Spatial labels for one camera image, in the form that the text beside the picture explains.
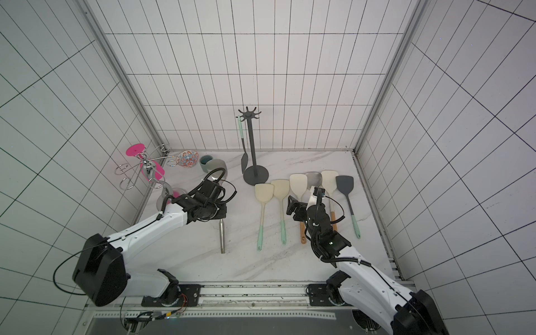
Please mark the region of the cream spatula mint handle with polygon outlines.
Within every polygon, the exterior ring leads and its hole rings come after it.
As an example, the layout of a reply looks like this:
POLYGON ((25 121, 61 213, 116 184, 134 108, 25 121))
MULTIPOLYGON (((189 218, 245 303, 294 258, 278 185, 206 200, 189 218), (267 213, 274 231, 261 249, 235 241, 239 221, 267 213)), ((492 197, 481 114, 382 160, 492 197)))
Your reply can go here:
POLYGON ((281 233, 281 242, 283 245, 287 243, 287 234, 286 234, 286 221, 285 213, 286 207, 284 205, 284 200, 290 192, 290 182, 288 180, 272 180, 271 184, 274 186, 274 197, 279 201, 280 205, 280 233, 281 233))

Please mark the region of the grey metal utensil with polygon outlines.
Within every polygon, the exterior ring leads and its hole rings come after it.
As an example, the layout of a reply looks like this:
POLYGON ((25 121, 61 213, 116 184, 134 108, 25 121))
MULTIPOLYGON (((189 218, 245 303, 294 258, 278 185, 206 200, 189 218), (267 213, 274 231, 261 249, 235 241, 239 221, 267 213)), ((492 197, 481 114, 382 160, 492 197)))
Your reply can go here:
MULTIPOLYGON (((207 171, 208 174, 210 174, 209 178, 212 181, 216 181, 217 184, 220 186, 223 185, 223 182, 226 179, 227 176, 227 167, 225 161, 221 159, 213 159, 207 163, 207 171), (216 171, 214 174, 212 174, 213 170, 217 170, 219 168, 223 168, 224 170, 216 171)), ((221 253, 224 254, 226 252, 226 244, 225 244, 225 225, 224 220, 219 219, 219 239, 220 239, 220 246, 221 246, 221 253)))

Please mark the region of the cream spoon mint handle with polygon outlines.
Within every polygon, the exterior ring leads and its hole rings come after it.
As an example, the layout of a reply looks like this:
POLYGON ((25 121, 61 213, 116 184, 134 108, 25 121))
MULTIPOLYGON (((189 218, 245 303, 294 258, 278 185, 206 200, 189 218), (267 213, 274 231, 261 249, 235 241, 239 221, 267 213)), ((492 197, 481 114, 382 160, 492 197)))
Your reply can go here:
POLYGON ((257 250, 262 250, 263 233, 264 233, 264 218, 265 206, 274 196, 274 186, 272 184, 256 184, 255 198, 261 204, 260 225, 258 230, 257 250))

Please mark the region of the cream utensil dark wood handle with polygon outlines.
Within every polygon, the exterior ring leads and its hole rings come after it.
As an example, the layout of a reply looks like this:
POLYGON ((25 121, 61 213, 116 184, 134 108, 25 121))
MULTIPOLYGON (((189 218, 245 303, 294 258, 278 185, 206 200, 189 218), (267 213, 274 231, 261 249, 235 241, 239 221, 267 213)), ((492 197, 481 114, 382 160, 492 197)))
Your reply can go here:
POLYGON ((314 194, 315 187, 322 186, 322 175, 319 172, 307 172, 307 188, 311 195, 314 194))

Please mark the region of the cream spatula light wood handle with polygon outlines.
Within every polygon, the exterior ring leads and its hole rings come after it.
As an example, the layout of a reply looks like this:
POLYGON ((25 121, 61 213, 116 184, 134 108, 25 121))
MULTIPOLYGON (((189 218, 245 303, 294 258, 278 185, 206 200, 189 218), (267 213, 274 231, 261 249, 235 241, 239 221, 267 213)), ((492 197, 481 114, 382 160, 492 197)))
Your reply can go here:
MULTIPOLYGON (((333 193, 336 191, 336 177, 339 175, 337 171, 334 170, 324 170, 321 172, 322 175, 322 188, 325 189, 326 194, 329 197, 333 196, 333 193)), ((334 211, 334 202, 329 199, 329 210, 331 221, 336 220, 336 214, 334 211)))

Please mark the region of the grey spatula mint handle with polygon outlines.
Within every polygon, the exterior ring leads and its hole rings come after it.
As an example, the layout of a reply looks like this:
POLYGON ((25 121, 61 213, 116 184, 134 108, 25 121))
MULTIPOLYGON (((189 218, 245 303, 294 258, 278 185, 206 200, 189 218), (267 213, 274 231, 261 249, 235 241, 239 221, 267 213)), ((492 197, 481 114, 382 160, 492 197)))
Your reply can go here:
POLYGON ((356 219, 356 216, 353 211, 353 207, 351 205, 350 198, 349 198, 350 193, 354 189, 354 178, 348 175, 338 175, 336 176, 336 187, 345 196, 347 200, 348 207, 350 210, 350 216, 353 222, 354 232, 355 232, 357 239, 360 240, 362 237, 360 227, 357 222, 357 219, 356 219))

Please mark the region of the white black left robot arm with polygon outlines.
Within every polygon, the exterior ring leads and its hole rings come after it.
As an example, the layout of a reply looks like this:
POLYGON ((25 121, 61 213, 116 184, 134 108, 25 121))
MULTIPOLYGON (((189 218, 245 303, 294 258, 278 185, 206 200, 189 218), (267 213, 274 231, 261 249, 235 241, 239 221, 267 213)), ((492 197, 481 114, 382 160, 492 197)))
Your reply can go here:
POLYGON ((175 276, 158 265, 143 272, 131 262, 179 228, 225 218, 229 201, 225 194, 219 181, 203 180, 194 190, 177 197, 166 184, 155 215, 108 237, 95 234, 86 240, 72 280, 98 307, 119 297, 148 297, 165 307, 177 304, 181 289, 175 276))

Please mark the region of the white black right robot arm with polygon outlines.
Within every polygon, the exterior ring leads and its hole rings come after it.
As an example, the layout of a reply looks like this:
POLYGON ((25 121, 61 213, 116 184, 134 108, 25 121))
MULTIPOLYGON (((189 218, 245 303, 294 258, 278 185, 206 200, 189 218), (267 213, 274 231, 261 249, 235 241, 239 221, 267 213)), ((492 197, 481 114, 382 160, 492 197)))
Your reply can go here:
POLYGON ((447 334, 433 298, 414 293, 368 262, 339 232, 333 230, 319 197, 308 203, 288 197, 286 213, 306 226, 311 249, 337 271, 326 281, 329 303, 351 305, 388 334, 447 334))

